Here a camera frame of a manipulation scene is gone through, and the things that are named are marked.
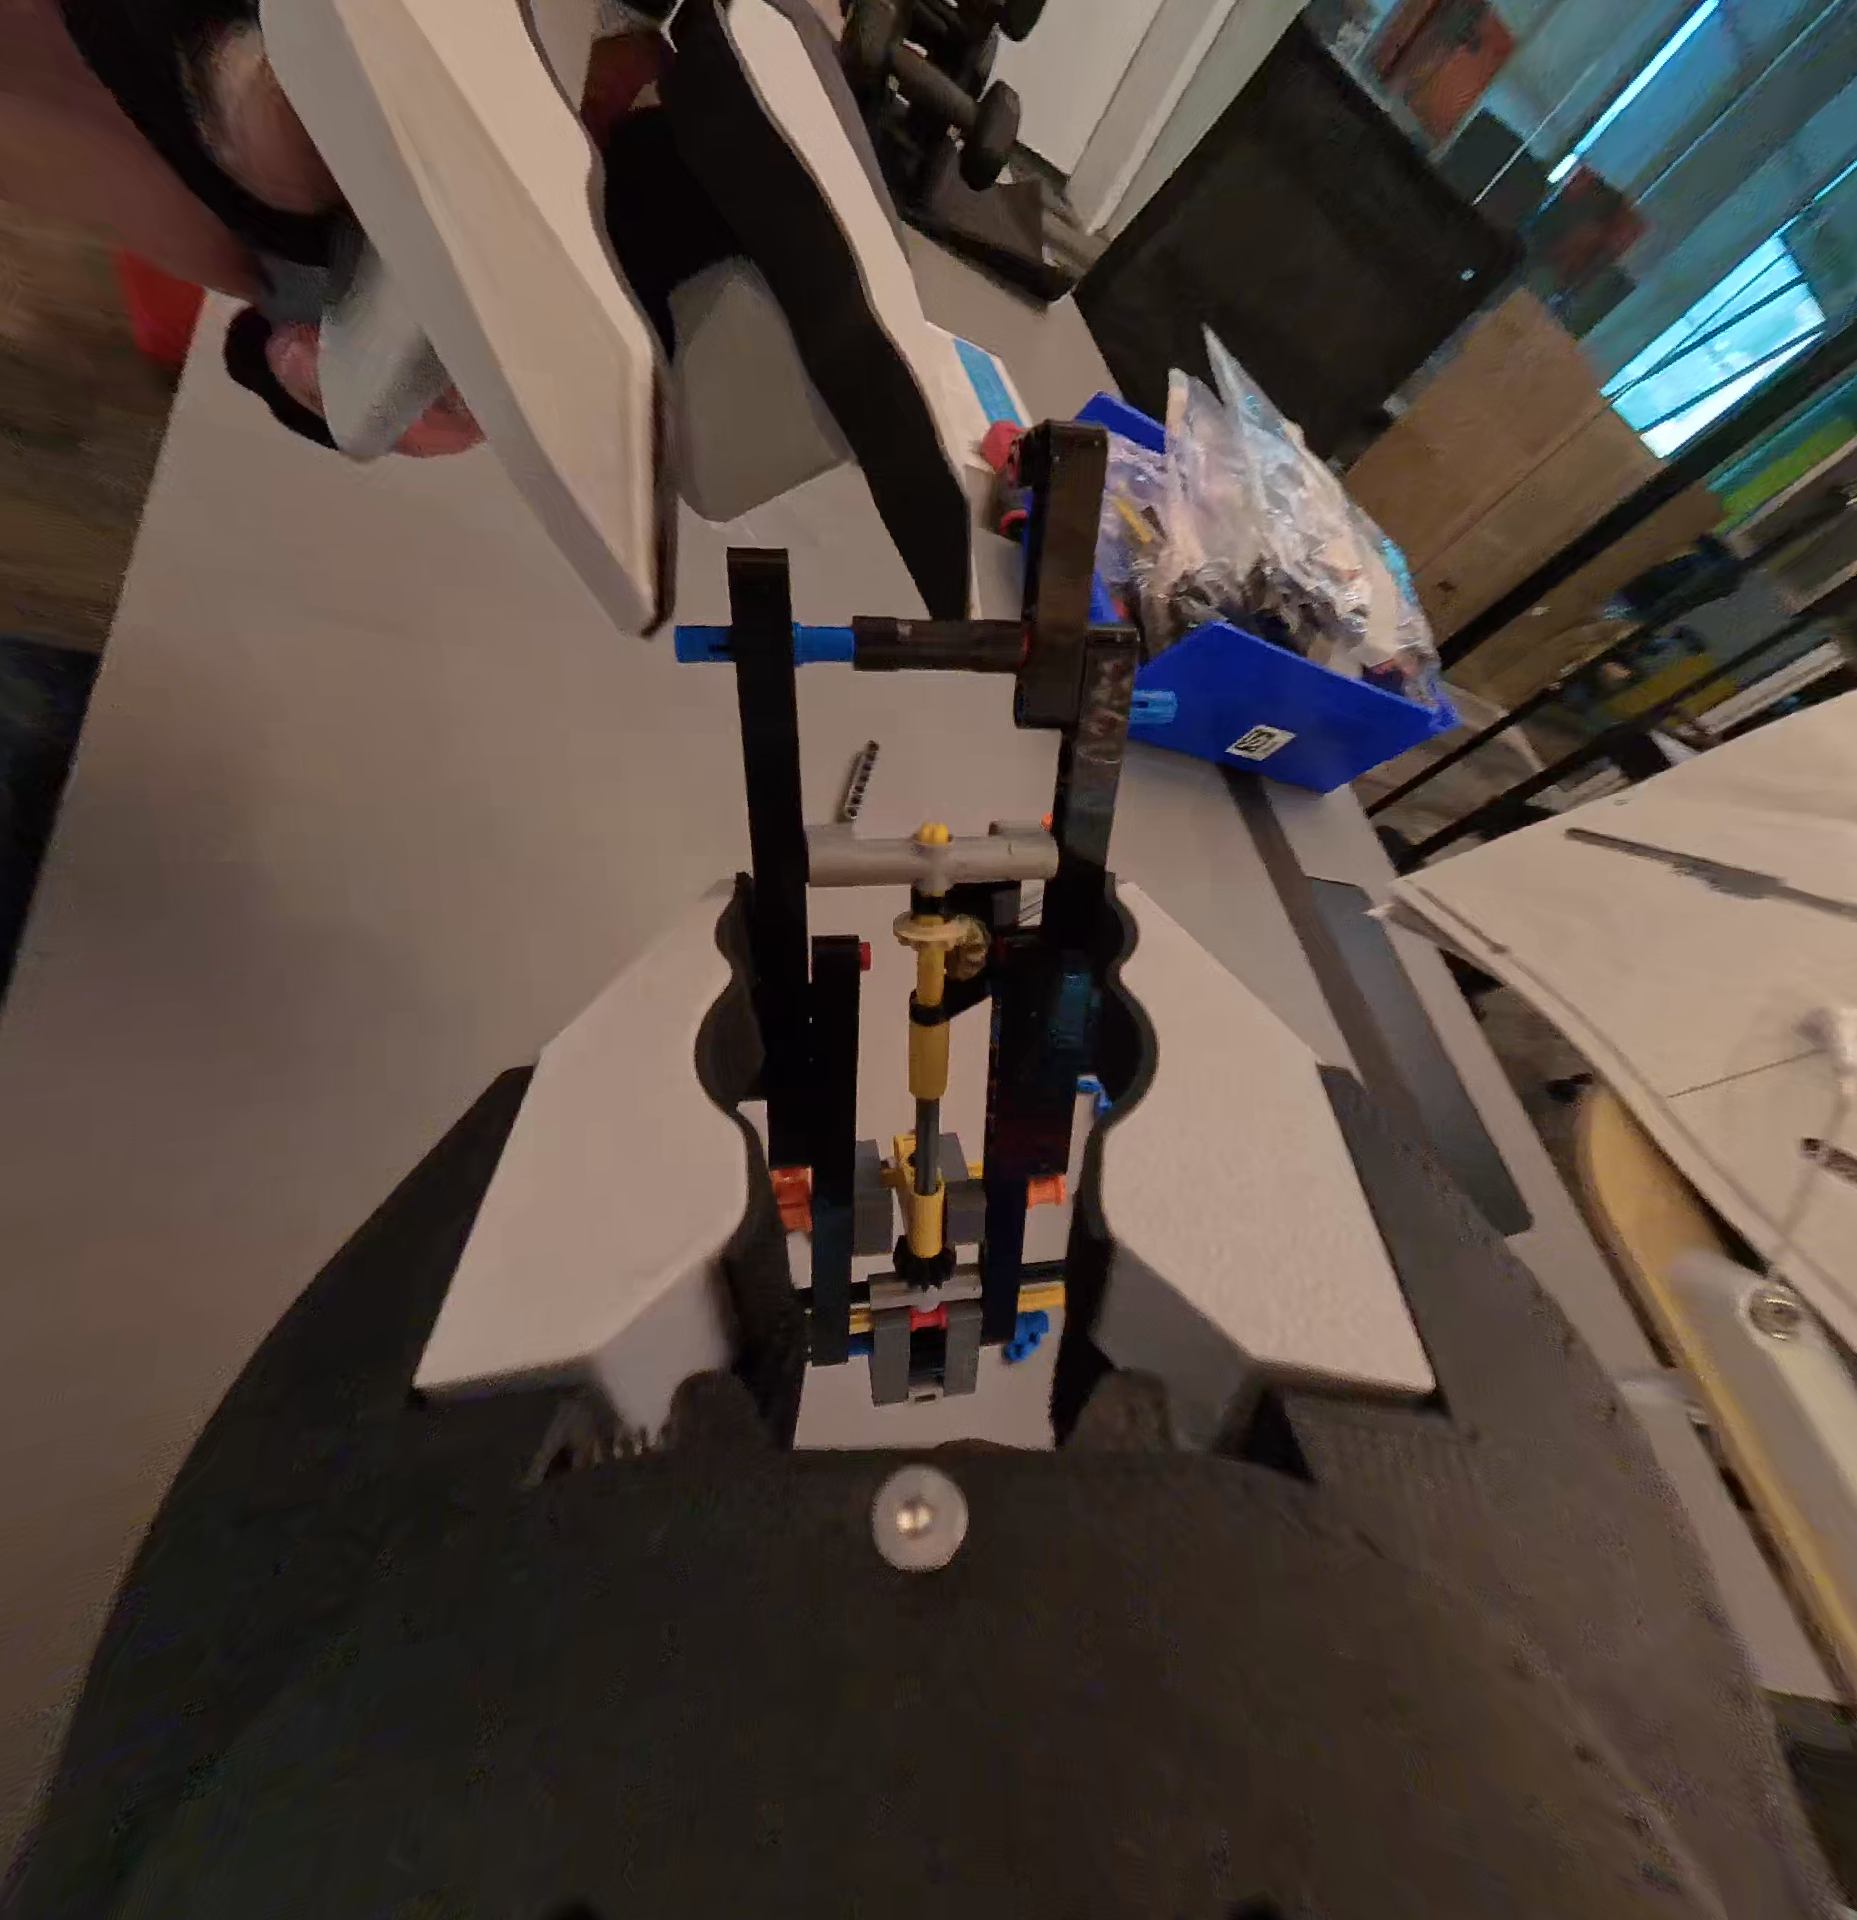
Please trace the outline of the white paper with blue print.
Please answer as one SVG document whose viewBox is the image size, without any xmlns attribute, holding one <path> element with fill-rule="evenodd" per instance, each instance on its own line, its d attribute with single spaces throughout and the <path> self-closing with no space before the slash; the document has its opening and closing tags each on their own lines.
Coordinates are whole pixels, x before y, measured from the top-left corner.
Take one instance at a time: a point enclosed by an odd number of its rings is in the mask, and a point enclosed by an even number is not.
<svg viewBox="0 0 1857 1920">
<path fill-rule="evenodd" d="M 1014 432 L 1029 427 L 1007 368 L 987 349 L 929 323 L 933 401 L 943 436 L 964 464 L 985 464 L 982 444 L 1003 423 Z"/>
</svg>

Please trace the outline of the white metal bracket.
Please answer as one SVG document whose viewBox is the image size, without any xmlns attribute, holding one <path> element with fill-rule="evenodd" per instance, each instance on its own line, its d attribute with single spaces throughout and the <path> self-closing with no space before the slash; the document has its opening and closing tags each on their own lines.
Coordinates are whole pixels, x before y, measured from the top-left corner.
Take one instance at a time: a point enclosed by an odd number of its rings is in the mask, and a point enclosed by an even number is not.
<svg viewBox="0 0 1857 1920">
<path fill-rule="evenodd" d="M 1853 1372 L 1799 1297 L 1724 1254 L 1676 1254 L 1667 1280 L 1737 1480 L 1827 1631 L 1857 1641 Z"/>
</svg>

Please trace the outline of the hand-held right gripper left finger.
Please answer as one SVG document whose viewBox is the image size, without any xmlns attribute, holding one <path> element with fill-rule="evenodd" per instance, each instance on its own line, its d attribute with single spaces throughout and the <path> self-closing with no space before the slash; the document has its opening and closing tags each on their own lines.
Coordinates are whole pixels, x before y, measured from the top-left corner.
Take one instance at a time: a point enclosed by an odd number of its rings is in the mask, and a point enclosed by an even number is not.
<svg viewBox="0 0 1857 1920">
<path fill-rule="evenodd" d="M 682 1381 L 733 1372 L 779 1444 L 806 1370 L 772 1193 L 748 881 L 715 885 L 617 971 L 524 1090 L 412 1387 L 564 1386 L 653 1439 Z"/>
</svg>

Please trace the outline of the brown cardboard sheet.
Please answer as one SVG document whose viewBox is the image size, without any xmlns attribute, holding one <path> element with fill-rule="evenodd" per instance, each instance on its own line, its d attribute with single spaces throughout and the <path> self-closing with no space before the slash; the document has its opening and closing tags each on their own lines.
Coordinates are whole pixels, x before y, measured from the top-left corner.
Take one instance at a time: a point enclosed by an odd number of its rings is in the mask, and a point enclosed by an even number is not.
<svg viewBox="0 0 1857 1920">
<path fill-rule="evenodd" d="M 1349 469 L 1346 491 L 1393 537 L 1433 634 L 1447 642 L 1660 469 L 1600 394 L 1579 343 L 1517 289 L 1476 319 Z M 1542 589 L 1447 679 L 1514 707 L 1595 649 L 1595 622 L 1621 588 L 1720 520 L 1708 483 L 1688 483 Z"/>
</svg>

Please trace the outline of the black lego technic assembly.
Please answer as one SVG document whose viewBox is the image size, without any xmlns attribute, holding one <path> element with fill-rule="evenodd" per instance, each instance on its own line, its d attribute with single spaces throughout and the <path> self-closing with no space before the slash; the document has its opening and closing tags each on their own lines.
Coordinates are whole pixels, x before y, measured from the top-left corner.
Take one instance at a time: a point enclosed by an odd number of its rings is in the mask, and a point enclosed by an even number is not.
<svg viewBox="0 0 1857 1920">
<path fill-rule="evenodd" d="M 1023 1355 L 1065 1300 L 1029 1254 L 1029 1216 L 1070 1203 L 1081 1082 L 1098 1069 L 1120 950 L 1107 872 L 1139 695 L 1139 636 L 1097 583 L 1107 421 L 1011 432 L 1006 480 L 1023 574 L 1011 619 L 797 622 L 778 551 L 726 555 L 723 627 L 681 626 L 681 662 L 736 676 L 752 870 L 725 924 L 743 934 L 754 1026 L 747 1097 L 764 1106 L 783 1230 L 808 1241 L 804 1358 L 861 1357 L 874 1404 L 968 1396 L 982 1357 Z M 800 816 L 800 665 L 999 676 L 1011 722 L 1052 733 L 1049 809 L 1031 829 L 889 839 Z M 860 1140 L 860 980 L 871 947 L 808 925 L 820 887 L 906 887 L 910 1125 Z"/>
</svg>

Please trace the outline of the black dumbbell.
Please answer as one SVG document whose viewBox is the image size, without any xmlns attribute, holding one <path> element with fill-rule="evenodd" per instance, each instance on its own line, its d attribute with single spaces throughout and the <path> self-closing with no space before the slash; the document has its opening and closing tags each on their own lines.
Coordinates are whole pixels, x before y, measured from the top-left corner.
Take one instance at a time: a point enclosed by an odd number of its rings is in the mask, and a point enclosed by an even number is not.
<svg viewBox="0 0 1857 1920">
<path fill-rule="evenodd" d="M 1016 144 L 1019 100 L 993 80 L 1002 40 L 1035 32 L 1044 1 L 851 1 L 845 78 L 873 127 L 895 125 L 924 154 L 951 136 L 966 185 L 987 189 Z"/>
</svg>

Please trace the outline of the black panel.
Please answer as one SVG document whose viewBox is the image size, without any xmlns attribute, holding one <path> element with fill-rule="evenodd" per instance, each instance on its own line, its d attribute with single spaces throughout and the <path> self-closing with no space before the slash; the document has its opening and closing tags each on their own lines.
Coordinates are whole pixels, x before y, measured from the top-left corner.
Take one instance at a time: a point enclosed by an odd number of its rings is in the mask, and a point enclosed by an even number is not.
<svg viewBox="0 0 1857 1920">
<path fill-rule="evenodd" d="M 1212 333 L 1310 449 L 1384 407 L 1525 261 L 1306 25 L 1291 25 L 1073 289 L 1111 388 L 1165 418 Z"/>
</svg>

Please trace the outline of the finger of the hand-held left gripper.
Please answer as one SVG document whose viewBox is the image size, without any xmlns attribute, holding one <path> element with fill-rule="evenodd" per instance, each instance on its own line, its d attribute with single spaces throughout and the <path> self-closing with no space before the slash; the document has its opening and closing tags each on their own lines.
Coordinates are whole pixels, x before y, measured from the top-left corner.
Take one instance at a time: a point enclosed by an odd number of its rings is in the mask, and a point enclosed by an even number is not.
<svg viewBox="0 0 1857 1920">
<path fill-rule="evenodd" d="M 933 619 L 974 609 L 974 512 L 901 221 L 835 40 L 808 4 L 685 1 L 668 117 L 778 305 Z"/>
<path fill-rule="evenodd" d="M 263 37 L 483 441 L 604 611 L 672 611 L 668 372 L 579 101 L 604 4 L 268 1 Z"/>
</svg>

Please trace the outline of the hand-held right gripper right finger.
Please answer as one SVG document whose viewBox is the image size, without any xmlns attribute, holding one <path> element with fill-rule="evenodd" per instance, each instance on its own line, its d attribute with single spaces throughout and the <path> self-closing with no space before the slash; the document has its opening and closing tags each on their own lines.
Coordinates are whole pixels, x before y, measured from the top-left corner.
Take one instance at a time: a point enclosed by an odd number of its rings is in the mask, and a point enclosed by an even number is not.
<svg viewBox="0 0 1857 1920">
<path fill-rule="evenodd" d="M 1246 1441 L 1275 1395 L 1390 1414 L 1439 1382 L 1344 1126 L 1356 1092 L 1131 879 L 1107 890 L 1107 1113 L 1088 1132 L 1049 1389 L 1056 1444 L 1145 1381 L 1165 1439 Z"/>
</svg>

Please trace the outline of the red container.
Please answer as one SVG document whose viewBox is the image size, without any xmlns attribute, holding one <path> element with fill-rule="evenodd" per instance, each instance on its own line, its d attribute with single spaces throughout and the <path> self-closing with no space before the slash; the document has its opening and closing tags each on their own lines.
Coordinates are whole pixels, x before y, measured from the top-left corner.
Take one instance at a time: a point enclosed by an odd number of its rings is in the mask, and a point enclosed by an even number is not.
<svg viewBox="0 0 1857 1920">
<path fill-rule="evenodd" d="M 113 249 L 113 263 L 136 351 L 158 372 L 184 372 L 206 300 L 203 288 L 121 246 Z"/>
</svg>

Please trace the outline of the person's left hand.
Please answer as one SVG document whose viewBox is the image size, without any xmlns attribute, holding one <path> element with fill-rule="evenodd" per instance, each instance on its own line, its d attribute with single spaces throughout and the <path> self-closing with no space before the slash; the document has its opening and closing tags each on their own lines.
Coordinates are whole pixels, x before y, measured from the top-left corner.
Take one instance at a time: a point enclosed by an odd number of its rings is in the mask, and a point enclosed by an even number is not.
<svg viewBox="0 0 1857 1920">
<path fill-rule="evenodd" d="M 0 200 L 221 294 L 315 263 L 343 204 L 258 4 L 50 1 L 0 1 Z"/>
</svg>

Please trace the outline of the wooden board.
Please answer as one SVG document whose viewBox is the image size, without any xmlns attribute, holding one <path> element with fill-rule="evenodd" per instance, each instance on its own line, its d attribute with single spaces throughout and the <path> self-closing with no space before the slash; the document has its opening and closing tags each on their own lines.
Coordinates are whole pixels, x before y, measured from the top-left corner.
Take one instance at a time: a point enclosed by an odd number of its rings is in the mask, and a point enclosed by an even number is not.
<svg viewBox="0 0 1857 1920">
<path fill-rule="evenodd" d="M 1762 1554 L 1765 1570 L 1779 1583 L 1804 1641 L 1813 1645 L 1813 1659 L 1831 1688 L 1827 1696 L 1837 1707 L 1853 1713 L 1857 1719 L 1857 1641 L 1846 1632 L 1827 1631 L 1822 1609 L 1804 1594 L 1804 1581 L 1790 1568 L 1784 1550 L 1762 1523 L 1762 1511 L 1737 1480 L 1730 1454 L 1724 1451 L 1713 1429 L 1708 1402 L 1688 1370 L 1678 1309 L 1668 1300 L 1667 1275 L 1676 1254 L 1699 1250 L 1724 1254 L 1765 1283 L 1779 1282 L 1763 1280 L 1737 1258 L 1726 1228 L 1708 1212 L 1702 1198 L 1681 1180 L 1679 1171 L 1629 1115 L 1613 1092 L 1604 1086 L 1586 1092 L 1581 1101 L 1576 1113 L 1576 1163 L 1595 1235 L 1626 1283 L 1657 1355 L 1667 1358 L 1667 1370 L 1661 1370 L 1656 1382 L 1635 1387 L 1635 1400 L 1667 1402 L 1679 1409 L 1684 1421 L 1697 1429 L 1717 1475 L 1724 1480 L 1743 1524 L 1752 1531 L 1752 1541 Z M 1833 1333 L 1827 1333 L 1827 1339 L 1857 1381 L 1857 1360 L 1847 1357 Z"/>
</svg>

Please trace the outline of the clear bag of lego pieces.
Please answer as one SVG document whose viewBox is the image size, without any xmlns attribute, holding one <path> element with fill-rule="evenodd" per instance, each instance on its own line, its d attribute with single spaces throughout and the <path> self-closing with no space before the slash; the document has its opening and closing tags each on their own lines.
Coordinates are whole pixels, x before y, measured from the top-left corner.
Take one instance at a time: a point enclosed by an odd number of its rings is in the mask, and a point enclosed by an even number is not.
<svg viewBox="0 0 1857 1920">
<path fill-rule="evenodd" d="M 1093 570 L 1153 661 L 1208 622 L 1437 707 L 1413 574 L 1251 373 L 1203 328 L 1206 375 L 1174 368 L 1162 449 L 1107 436 Z"/>
</svg>

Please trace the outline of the blue plastic bin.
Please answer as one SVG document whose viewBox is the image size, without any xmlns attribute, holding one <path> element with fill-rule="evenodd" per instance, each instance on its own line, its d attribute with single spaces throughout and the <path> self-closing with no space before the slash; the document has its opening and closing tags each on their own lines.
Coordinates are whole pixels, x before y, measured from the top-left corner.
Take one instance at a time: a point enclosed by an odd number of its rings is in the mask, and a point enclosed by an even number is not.
<svg viewBox="0 0 1857 1920">
<path fill-rule="evenodd" d="M 1130 735 L 1324 795 L 1459 722 L 1444 682 L 1418 701 L 1289 651 L 1267 622 L 1212 621 L 1136 669 Z"/>
</svg>

